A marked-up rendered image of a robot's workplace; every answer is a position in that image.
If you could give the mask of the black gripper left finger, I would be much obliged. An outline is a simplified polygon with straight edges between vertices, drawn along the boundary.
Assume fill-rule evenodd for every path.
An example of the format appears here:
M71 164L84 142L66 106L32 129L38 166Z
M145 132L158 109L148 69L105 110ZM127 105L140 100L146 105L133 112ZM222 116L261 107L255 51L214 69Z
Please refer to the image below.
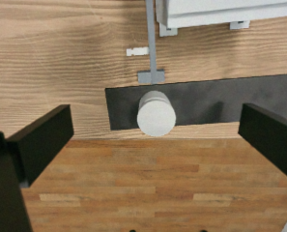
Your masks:
M34 232L21 189L33 185L73 136L70 104L7 138L0 131L0 232Z

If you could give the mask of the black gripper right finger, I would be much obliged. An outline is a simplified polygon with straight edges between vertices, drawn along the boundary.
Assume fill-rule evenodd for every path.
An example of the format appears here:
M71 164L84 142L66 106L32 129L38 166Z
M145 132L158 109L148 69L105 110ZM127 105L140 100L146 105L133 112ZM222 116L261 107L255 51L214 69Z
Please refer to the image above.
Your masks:
M287 176L287 119L243 103L238 135Z

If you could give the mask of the grey cylinder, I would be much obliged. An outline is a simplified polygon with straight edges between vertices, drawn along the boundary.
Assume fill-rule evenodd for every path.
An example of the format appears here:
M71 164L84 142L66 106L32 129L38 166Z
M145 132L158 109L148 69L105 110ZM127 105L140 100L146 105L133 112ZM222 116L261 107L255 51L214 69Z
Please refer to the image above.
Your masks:
M146 93L140 100L137 123L150 136L169 133L176 121L175 112L169 99L159 91Z

